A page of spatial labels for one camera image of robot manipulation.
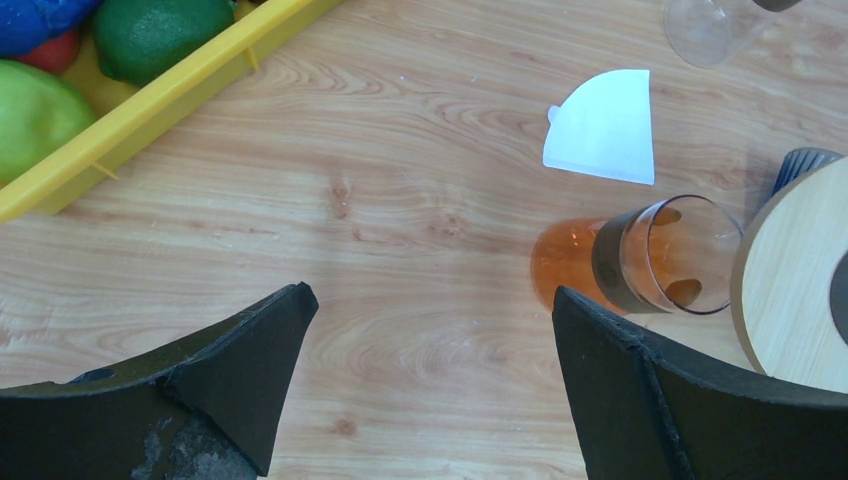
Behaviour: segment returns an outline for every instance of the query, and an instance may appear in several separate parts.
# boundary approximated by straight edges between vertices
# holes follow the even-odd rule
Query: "glass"
[[[721,207],[681,195],[613,219],[550,227],[536,242],[531,276],[553,309],[573,288],[619,314],[709,315],[730,304],[730,274],[742,228]]]
[[[762,35],[777,12],[800,0],[671,0],[665,34],[687,62],[713,67]]]

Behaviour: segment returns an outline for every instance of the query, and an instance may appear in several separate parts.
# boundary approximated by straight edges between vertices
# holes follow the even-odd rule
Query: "red object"
[[[59,37],[35,47],[26,55],[12,57],[21,63],[40,68],[45,72],[60,74],[68,69],[79,53],[79,34],[68,30]]]

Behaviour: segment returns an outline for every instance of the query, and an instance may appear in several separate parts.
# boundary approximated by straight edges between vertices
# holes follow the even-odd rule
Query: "wood grain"
[[[0,382],[67,381],[310,283],[271,478],[584,478],[529,280],[562,219],[705,195],[749,221],[783,155],[848,151],[848,13],[731,63],[656,0],[348,0],[56,217],[0,227]],[[546,169],[546,112],[653,71],[657,182]],[[729,313],[634,320],[748,366]]]

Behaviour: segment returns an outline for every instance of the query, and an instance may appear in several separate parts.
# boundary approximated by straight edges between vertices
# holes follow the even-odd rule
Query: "round wooden board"
[[[808,172],[757,214],[731,280],[731,310],[762,373],[848,393],[848,344],[833,321],[834,271],[848,251],[848,157]]]

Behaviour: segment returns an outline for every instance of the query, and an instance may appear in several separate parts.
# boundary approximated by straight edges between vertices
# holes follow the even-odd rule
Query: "yellow plastic crate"
[[[99,74],[90,38],[63,77],[94,78],[82,93],[101,118],[62,148],[0,189],[0,223],[26,212],[54,214],[251,69],[341,0],[243,2],[238,21],[142,88]]]

